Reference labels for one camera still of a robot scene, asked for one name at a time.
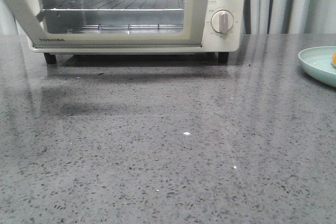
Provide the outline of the lower oven control knob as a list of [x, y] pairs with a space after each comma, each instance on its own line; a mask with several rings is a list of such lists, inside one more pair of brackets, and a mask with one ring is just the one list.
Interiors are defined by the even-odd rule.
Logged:
[[217, 11], [211, 19], [213, 30], [220, 34], [227, 34], [232, 29], [233, 24], [233, 15], [227, 10]]

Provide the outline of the golden croissant bread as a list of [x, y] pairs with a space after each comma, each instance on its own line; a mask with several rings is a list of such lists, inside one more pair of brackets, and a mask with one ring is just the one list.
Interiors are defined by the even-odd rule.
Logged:
[[336, 67], [336, 53], [334, 53], [331, 57], [331, 64]]

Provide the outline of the white Toshiba toaster oven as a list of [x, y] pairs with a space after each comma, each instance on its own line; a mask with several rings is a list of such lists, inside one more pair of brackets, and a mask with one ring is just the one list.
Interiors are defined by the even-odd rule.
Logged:
[[[226, 62], [228, 54], [235, 51], [240, 43], [240, 30], [242, 27], [244, 0], [206, 0], [206, 12], [202, 44], [199, 47], [112, 47], [112, 48], [34, 48], [36, 52], [53, 54], [188, 54], [199, 52], [214, 52], [219, 56], [220, 62]], [[213, 30], [211, 19], [219, 10], [229, 11], [234, 18], [232, 29], [227, 34], [220, 34]]]

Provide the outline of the toaster oven glass door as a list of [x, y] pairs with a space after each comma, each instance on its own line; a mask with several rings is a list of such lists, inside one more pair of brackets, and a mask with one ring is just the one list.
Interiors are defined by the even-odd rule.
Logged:
[[178, 33], [68, 33], [53, 9], [64, 1], [4, 0], [34, 48], [199, 47], [206, 0], [184, 0], [184, 27]]

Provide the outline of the light blue plate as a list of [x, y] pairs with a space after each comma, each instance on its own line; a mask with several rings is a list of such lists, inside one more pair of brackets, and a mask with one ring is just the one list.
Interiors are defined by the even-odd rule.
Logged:
[[298, 54], [303, 70], [314, 79], [335, 88], [335, 46], [304, 49]]

